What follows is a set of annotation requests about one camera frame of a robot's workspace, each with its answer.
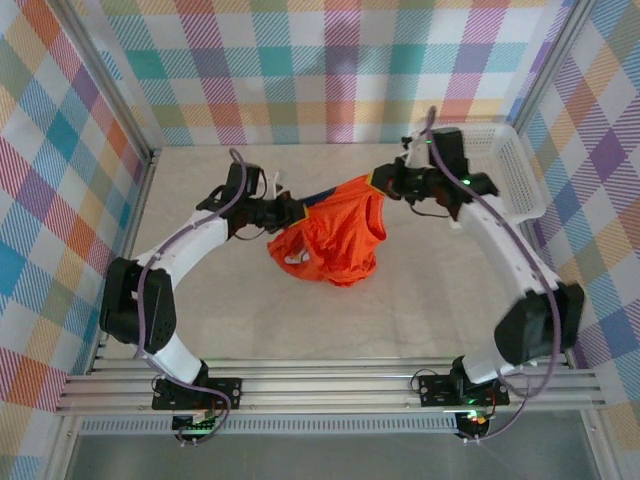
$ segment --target aluminum frame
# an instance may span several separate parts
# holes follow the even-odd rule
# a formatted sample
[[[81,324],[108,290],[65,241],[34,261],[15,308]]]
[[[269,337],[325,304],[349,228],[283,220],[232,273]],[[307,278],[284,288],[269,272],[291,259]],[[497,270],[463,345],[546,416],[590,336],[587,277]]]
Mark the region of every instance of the aluminum frame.
[[[451,413],[468,407],[421,407],[409,380],[419,369],[449,372],[452,358],[351,360],[205,360],[212,377],[241,377],[239,412],[270,414]],[[541,381],[547,364],[523,373]],[[604,396],[591,370],[574,370],[563,359],[548,390],[530,400],[528,409],[583,410],[604,405]],[[98,359],[91,375],[71,376],[58,405],[59,415],[163,414],[151,409],[155,372],[138,360]],[[513,383],[524,389],[522,377]],[[512,411],[521,399],[511,396]]]

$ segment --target orange shirt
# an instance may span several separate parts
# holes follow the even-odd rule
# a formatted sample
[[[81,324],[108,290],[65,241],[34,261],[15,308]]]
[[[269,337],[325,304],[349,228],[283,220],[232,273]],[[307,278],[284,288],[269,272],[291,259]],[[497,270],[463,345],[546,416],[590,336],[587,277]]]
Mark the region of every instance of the orange shirt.
[[[351,286],[375,271],[375,248],[387,238],[384,199],[369,175],[343,183],[270,242],[269,254],[295,277]]]

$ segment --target basket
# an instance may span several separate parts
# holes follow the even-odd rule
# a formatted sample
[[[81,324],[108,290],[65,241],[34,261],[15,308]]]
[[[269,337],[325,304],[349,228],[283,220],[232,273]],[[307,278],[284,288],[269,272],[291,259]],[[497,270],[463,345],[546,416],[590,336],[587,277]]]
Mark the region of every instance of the basket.
[[[511,223],[518,224],[544,214],[546,204],[542,193],[522,142],[511,125],[466,123],[446,126],[462,130],[469,171],[485,172],[491,177],[500,190]]]

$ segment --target floor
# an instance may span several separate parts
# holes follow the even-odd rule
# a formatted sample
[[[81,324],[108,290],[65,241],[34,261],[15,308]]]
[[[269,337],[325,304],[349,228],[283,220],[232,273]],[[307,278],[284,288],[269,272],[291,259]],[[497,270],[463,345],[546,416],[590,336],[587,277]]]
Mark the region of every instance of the floor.
[[[285,187],[302,197],[392,161],[399,147],[247,146],[240,152],[267,173],[284,170]],[[165,148],[134,254],[179,227],[226,179],[229,161],[224,147]],[[433,201],[419,207],[443,213]],[[346,289],[286,274],[267,252],[267,235],[231,240],[178,286],[178,334],[203,358],[456,356],[489,339],[509,302],[471,238],[449,220],[414,215],[405,203],[387,201],[384,216],[388,238],[377,249],[377,271]],[[114,343],[109,356],[132,354]]]

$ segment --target purple cable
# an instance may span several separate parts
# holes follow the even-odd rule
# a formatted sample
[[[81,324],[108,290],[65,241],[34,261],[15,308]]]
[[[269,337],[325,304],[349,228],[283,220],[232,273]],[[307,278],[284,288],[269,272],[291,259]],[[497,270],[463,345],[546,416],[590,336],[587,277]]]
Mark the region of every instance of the purple cable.
[[[229,149],[229,155],[231,155],[231,158],[240,164],[240,166],[242,167],[242,180],[240,181],[240,188],[238,189],[238,192],[235,194],[235,196],[231,199],[231,201],[229,203],[227,203],[226,205],[224,205],[222,208],[220,208],[220,210],[215,211],[214,213],[212,213],[211,215],[198,220],[197,222],[190,224],[190,225],[186,225],[185,227],[183,227],[182,229],[178,230],[176,233],[174,233],[171,237],[169,237],[169,239],[164,242],[160,247],[158,247],[158,250],[151,255],[151,258],[149,258],[149,261],[146,263],[146,265],[144,266],[144,268],[142,269],[142,272],[140,273],[140,279],[138,280],[138,290],[137,290],[137,294],[138,294],[138,348],[136,349],[136,353],[134,355],[133,358],[144,358],[144,360],[147,362],[147,364],[156,372],[160,373],[161,375],[164,375],[165,378],[167,380],[169,380],[170,382],[175,383],[176,385],[180,385],[181,387],[184,388],[188,388],[190,390],[195,390],[198,392],[205,392],[205,393],[210,393],[212,395],[216,395],[220,398],[222,398],[225,401],[225,404],[227,406],[225,413],[224,413],[224,417],[222,418],[222,420],[218,423],[218,425],[211,431],[209,432],[206,436],[202,437],[199,441],[194,441],[193,444],[194,445],[199,445],[203,442],[206,442],[207,440],[209,440],[211,437],[213,437],[216,432],[218,430],[220,430],[220,428],[222,428],[222,426],[224,425],[224,423],[227,421],[227,418],[229,417],[229,412],[231,411],[231,400],[229,399],[229,397],[227,395],[225,395],[223,392],[219,391],[219,390],[214,390],[212,388],[205,388],[205,387],[199,387],[197,385],[191,385],[188,384],[186,382],[183,382],[182,380],[178,380],[177,378],[174,378],[170,375],[167,375],[164,371],[162,371],[162,369],[160,369],[160,367],[158,367],[156,364],[154,364],[153,362],[149,361],[149,359],[145,358],[144,356],[144,344],[146,341],[146,336],[147,336],[147,325],[146,325],[146,319],[145,319],[145,313],[144,313],[144,285],[147,279],[147,274],[149,273],[149,270],[151,270],[151,267],[153,266],[153,264],[156,262],[156,260],[158,260],[160,257],[162,257],[162,254],[165,253],[167,251],[167,249],[169,247],[171,247],[171,245],[173,245],[175,242],[177,242],[180,238],[182,238],[184,235],[186,235],[188,232],[197,229],[198,227],[201,227],[202,225],[211,222],[213,220],[215,220],[216,218],[220,217],[220,215],[222,215],[224,212],[226,212],[227,210],[229,210],[231,207],[233,207],[238,200],[240,200],[240,197],[242,196],[242,193],[244,192],[246,183],[247,183],[247,165],[244,161],[244,159],[242,158],[242,155],[240,155],[240,152],[238,152],[235,148],[230,148]],[[181,431],[178,431],[178,437],[180,438],[180,440],[184,441],[182,438],[182,434]]]

